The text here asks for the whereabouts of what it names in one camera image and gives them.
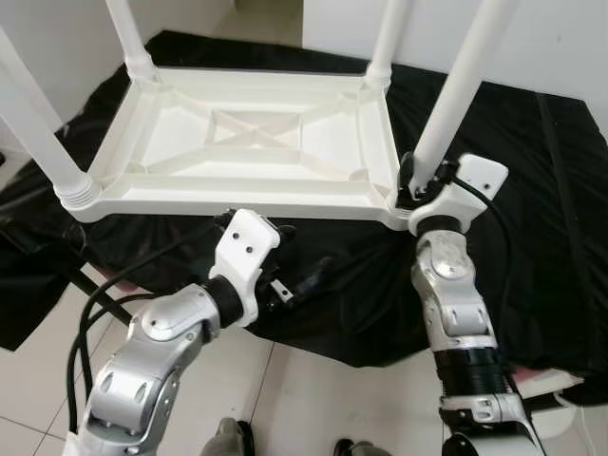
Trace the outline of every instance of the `tile floor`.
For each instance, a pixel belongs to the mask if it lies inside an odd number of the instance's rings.
[[[237,0],[214,35],[301,46],[302,14],[302,0]],[[0,349],[2,456],[61,454],[65,361],[84,298],[70,287],[18,352]],[[118,323],[98,324],[90,336],[94,369],[124,335]],[[329,455],[342,436],[374,441],[395,456],[439,455],[439,393],[428,351],[387,369],[356,370],[230,329],[182,377],[159,454],[198,455],[219,417],[233,416],[252,422],[261,456]],[[589,410],[587,421],[598,437],[598,454],[606,454],[605,410]],[[552,456],[585,454],[580,428],[548,441],[547,450]]]

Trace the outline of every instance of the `white wall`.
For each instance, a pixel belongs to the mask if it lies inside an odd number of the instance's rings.
[[[447,72],[479,0],[409,2],[396,61]],[[305,48],[371,57],[385,0],[304,0]],[[484,76],[580,98],[608,137],[606,0],[522,0]]]
[[[232,0],[132,0],[144,39],[161,29],[209,33]],[[104,0],[0,2],[4,29],[62,121],[121,63]]]

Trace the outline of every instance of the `black cloth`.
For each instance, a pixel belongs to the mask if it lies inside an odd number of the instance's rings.
[[[148,49],[158,65],[167,67],[361,73],[367,64],[321,52],[169,31],[153,38]],[[400,155],[414,148],[444,80],[440,73],[394,67],[387,103]],[[121,67],[93,93],[82,113],[58,132],[83,169],[90,164],[127,85]],[[572,188],[591,302],[584,298],[580,271],[573,266],[560,189],[533,92],[483,84],[449,150],[452,158],[472,152],[509,168],[496,198],[515,238],[516,267],[504,308],[504,240],[489,211],[473,222],[468,249],[477,266],[478,288],[511,361],[531,368],[605,375],[608,149],[583,102],[555,96],[546,100]],[[23,267],[8,275],[14,280],[0,282],[0,318],[18,321],[3,330],[1,343],[9,348],[23,341],[57,299],[57,283],[35,263],[41,245],[52,246],[54,255],[69,249],[82,261],[118,271],[206,219],[113,215],[96,223],[79,223],[62,209],[33,163],[0,195],[0,214],[6,241],[0,244],[0,272],[4,278],[15,265]],[[428,345],[421,305],[409,279],[415,245],[410,234],[365,221],[274,222],[297,228],[295,239],[281,253],[279,277],[303,299],[292,312],[263,314],[252,332],[354,366],[384,366]],[[214,233],[190,242],[130,279],[153,292],[173,291],[200,280],[213,262],[218,238]]]

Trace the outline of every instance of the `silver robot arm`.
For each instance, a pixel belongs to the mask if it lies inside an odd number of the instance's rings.
[[[456,173],[494,198],[506,168],[463,156]],[[427,336],[443,383],[440,415],[452,435],[446,456],[543,455],[542,443],[504,372],[483,298],[475,289],[475,267],[463,233],[485,205],[455,183],[411,214],[419,237],[411,279],[424,306]]]
[[[96,378],[78,435],[67,436],[64,455],[155,455],[181,374],[222,328],[257,319],[255,286],[279,242],[268,220],[237,211],[209,279],[154,299],[132,318],[124,345]]]

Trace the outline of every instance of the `black fabric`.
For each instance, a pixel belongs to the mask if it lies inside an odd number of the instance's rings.
[[[148,45],[158,65],[353,73],[362,60],[288,47],[247,44],[163,32]],[[399,154],[412,150],[445,75],[395,66],[387,103]],[[86,169],[119,106],[128,78],[121,67],[87,101],[82,114],[58,133]],[[555,367],[605,378],[608,333],[608,150],[583,102],[547,96],[557,142],[576,206],[589,268],[593,303],[585,306],[573,266],[561,211],[560,191],[533,92],[483,84],[449,150],[454,158],[473,152],[504,163],[509,178],[496,203],[514,229],[514,261],[508,304],[501,308],[504,240],[486,211],[467,233],[486,300],[508,359],[531,368]],[[19,199],[19,204],[10,201]],[[190,231],[195,217],[114,215],[82,224],[52,195],[47,179],[28,165],[0,195],[2,230],[30,243],[18,251],[2,244],[0,268],[12,263],[35,268],[32,246],[63,242],[107,271],[117,271],[144,253]],[[266,313],[254,333],[354,366],[384,366],[428,345],[421,305],[409,280],[415,240],[365,221],[277,219],[292,224],[295,239],[278,259],[279,277],[301,296],[288,313]],[[152,292],[170,292],[198,280],[213,262],[219,234],[191,242],[143,268],[130,279]],[[26,277],[26,269],[21,277]],[[56,294],[23,280],[2,284],[3,312],[22,315],[3,346],[14,347],[52,307]],[[589,331],[589,322],[596,325]]]

